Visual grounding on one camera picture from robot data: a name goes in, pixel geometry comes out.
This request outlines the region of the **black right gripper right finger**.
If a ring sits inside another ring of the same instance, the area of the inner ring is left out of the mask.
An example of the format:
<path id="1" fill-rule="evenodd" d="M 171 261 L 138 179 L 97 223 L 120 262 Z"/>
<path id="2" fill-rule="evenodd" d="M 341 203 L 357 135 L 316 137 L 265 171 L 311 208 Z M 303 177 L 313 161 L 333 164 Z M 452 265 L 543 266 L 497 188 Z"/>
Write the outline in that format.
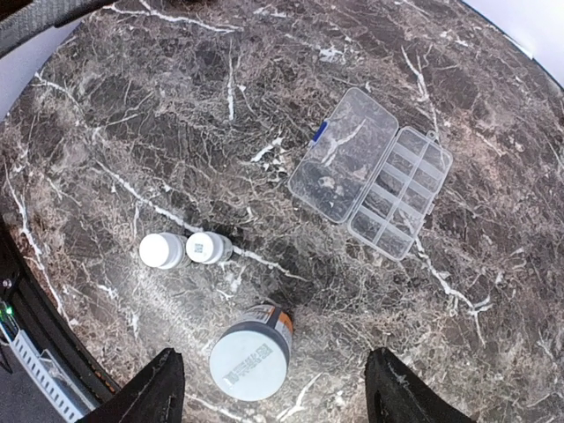
<path id="1" fill-rule="evenodd" d="M 370 422 L 470 422 L 471 418 L 440 398 L 390 349 L 380 347 L 365 367 Z"/>

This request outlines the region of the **orange pill bottle grey cap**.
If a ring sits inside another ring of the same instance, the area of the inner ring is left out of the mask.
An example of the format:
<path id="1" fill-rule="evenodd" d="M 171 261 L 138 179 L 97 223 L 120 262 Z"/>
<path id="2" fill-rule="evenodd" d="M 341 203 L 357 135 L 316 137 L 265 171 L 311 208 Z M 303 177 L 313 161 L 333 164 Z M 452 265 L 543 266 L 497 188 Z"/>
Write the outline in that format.
<path id="1" fill-rule="evenodd" d="M 292 342 L 291 317 L 277 306 L 255 305 L 212 348 L 211 377 L 234 399 L 256 402 L 271 397 L 285 382 Z"/>

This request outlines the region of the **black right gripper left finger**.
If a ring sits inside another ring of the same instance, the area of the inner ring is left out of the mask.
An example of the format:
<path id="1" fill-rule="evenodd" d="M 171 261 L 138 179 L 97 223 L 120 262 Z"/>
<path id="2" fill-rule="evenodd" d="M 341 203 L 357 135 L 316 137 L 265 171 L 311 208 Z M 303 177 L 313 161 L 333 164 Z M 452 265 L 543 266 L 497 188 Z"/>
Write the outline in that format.
<path id="1" fill-rule="evenodd" d="M 180 423 L 183 401 L 182 355 L 173 348 L 165 348 L 112 399 L 81 421 Z"/>

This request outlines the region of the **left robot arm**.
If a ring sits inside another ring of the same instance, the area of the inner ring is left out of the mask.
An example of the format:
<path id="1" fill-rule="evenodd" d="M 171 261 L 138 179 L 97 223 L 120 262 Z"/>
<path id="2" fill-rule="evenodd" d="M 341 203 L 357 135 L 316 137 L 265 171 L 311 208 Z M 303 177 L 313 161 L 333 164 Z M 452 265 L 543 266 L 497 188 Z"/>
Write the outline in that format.
<path id="1" fill-rule="evenodd" d="M 50 28 L 65 26 L 110 4 L 109 0 L 2 1 L 1 57 Z"/>

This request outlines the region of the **clear plastic pill organizer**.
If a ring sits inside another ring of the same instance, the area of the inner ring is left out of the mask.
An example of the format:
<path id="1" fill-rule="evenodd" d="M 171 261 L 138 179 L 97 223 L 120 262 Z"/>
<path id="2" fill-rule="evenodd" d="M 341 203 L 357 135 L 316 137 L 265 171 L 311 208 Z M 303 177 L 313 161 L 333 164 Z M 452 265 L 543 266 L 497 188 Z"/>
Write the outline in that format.
<path id="1" fill-rule="evenodd" d="M 323 121 L 288 188 L 399 262 L 418 239 L 452 163 L 434 132 L 401 127 L 391 112 L 353 87 Z"/>

